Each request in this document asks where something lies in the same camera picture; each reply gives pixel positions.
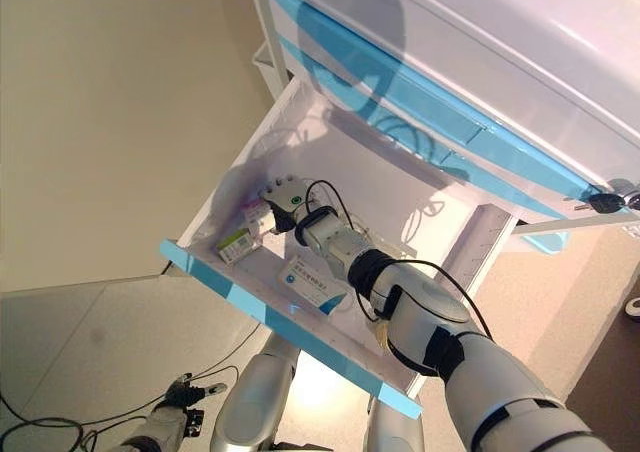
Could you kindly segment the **left robot hand dark palm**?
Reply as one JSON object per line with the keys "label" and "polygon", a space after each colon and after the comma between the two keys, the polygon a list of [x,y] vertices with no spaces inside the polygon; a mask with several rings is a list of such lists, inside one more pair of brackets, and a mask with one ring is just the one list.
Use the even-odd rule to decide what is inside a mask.
{"label": "left robot hand dark palm", "polygon": [[227,390],[227,385],[224,383],[197,387],[192,384],[194,380],[192,373],[185,373],[179,376],[165,392],[162,403],[166,406],[187,408],[205,397],[218,395]]}

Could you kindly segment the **right robot hand dark palm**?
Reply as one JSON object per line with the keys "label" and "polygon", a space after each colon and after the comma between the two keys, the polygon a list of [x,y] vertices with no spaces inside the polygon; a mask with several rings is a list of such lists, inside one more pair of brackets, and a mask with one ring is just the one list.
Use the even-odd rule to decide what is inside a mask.
{"label": "right robot hand dark palm", "polygon": [[309,213],[315,200],[314,194],[308,192],[308,185],[294,175],[268,182],[259,190],[259,197],[269,205],[274,216],[274,234],[293,230]]}

